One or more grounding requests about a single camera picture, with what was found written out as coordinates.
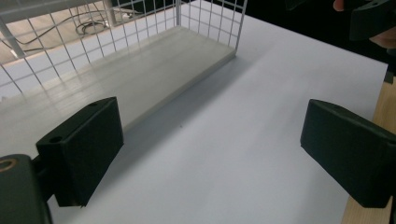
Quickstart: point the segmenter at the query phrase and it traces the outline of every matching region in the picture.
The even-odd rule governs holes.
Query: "wire mesh basket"
[[[246,3],[6,1],[0,9],[1,96],[30,90],[178,25],[237,49]]]
[[[247,0],[7,0],[0,7],[0,142],[35,142],[116,96],[129,129],[230,61]],[[15,136],[24,136],[23,141]]]

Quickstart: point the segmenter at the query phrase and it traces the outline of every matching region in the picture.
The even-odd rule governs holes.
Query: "cable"
[[[79,35],[91,35],[91,34],[88,34],[88,33],[86,32],[86,30],[87,30],[87,28],[93,27],[94,25],[102,25],[102,26],[104,26],[104,29],[105,29],[105,28],[106,28],[106,20],[105,20],[105,18],[104,18],[104,16],[102,15],[101,12],[106,12],[106,11],[105,11],[105,10],[99,10],[99,8],[97,7],[97,5],[96,5],[95,3],[93,3],[93,5],[95,6],[96,10],[95,10],[95,11],[88,11],[88,12],[79,12],[79,11],[78,11],[78,7],[76,7],[76,8],[75,8],[75,11],[76,11],[76,13],[77,13],[76,15],[72,15],[72,16],[70,16],[70,17],[68,17],[68,18],[66,18],[66,19],[64,19],[64,20],[62,20],[62,21],[60,21],[60,22],[58,22],[58,23],[52,25],[52,26],[51,26],[48,30],[46,30],[44,33],[42,33],[42,34],[36,36],[35,38],[33,38],[33,39],[31,39],[31,40],[29,40],[29,41],[27,41],[27,42],[22,42],[22,41],[20,41],[20,40],[17,39],[17,38],[15,38],[15,40],[16,40],[18,43],[22,44],[22,45],[29,45],[29,44],[35,42],[35,41],[36,41],[37,39],[39,39],[40,37],[46,35],[48,32],[50,32],[51,30],[53,30],[53,29],[56,28],[57,26],[61,25],[61,24],[64,23],[65,21],[68,21],[68,20],[70,20],[70,19],[72,19],[72,18],[75,18],[75,17],[78,17],[79,25],[76,27],[76,33],[79,34]],[[86,21],[86,22],[81,22],[81,19],[80,19],[80,16],[81,16],[81,15],[84,15],[84,14],[91,14],[91,13],[94,13],[94,12],[99,12],[99,13],[100,13],[100,17],[102,18],[101,21]],[[117,10],[117,12],[120,13],[120,14],[123,13],[122,10]],[[4,40],[1,40],[1,42],[2,42],[4,45],[6,45],[9,49],[12,49],[12,47],[11,47],[9,44],[7,44]],[[52,48],[24,49],[23,51],[34,51],[34,50],[41,50],[41,49],[52,49]]]
[[[96,11],[91,11],[91,12],[78,13],[77,15],[72,15],[72,16],[70,16],[70,17],[68,17],[68,18],[66,18],[66,19],[64,19],[64,20],[62,20],[62,21],[60,21],[60,22],[54,24],[54,25],[51,26],[48,30],[46,30],[44,33],[42,33],[41,35],[36,36],[35,38],[33,38],[33,39],[31,39],[31,40],[29,40],[29,41],[27,41],[27,42],[21,42],[21,41],[18,40],[17,38],[15,38],[15,39],[17,40],[18,43],[20,43],[20,44],[22,44],[22,45],[28,45],[28,44],[31,44],[31,43],[35,42],[35,41],[36,41],[38,38],[40,38],[41,36],[46,35],[49,31],[53,30],[55,27],[59,26],[60,24],[64,23],[65,21],[68,21],[68,20],[70,20],[70,19],[72,19],[72,18],[74,18],[74,17],[78,17],[78,18],[79,18],[80,15],[89,14],[89,13],[92,13],[92,12],[104,12],[104,11],[105,11],[105,10],[96,10]]]

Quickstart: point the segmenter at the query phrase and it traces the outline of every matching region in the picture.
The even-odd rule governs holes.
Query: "white tabletop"
[[[87,207],[52,197],[54,223],[340,223],[347,193],[300,147],[306,106],[371,119],[386,68],[245,17],[236,58],[125,133]]]

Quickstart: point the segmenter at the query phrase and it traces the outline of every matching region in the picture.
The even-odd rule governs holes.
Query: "wooden surface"
[[[396,133],[396,84],[384,83],[375,109],[373,123]],[[363,208],[349,197],[342,224],[389,224],[392,198],[383,209]]]

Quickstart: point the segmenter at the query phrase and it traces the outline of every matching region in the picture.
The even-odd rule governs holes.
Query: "wire grid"
[[[36,0],[46,7],[49,0]],[[10,53],[15,41],[25,56],[13,62],[0,62],[2,100],[24,93],[46,81],[61,77],[116,51],[157,35],[177,25],[237,49],[248,0],[132,0],[109,4],[109,0],[51,11],[39,17],[25,17],[6,24],[0,46]],[[22,8],[21,0],[16,0]],[[0,11],[0,23],[9,12]],[[12,30],[21,24],[26,29]],[[45,38],[53,46],[48,46]]]

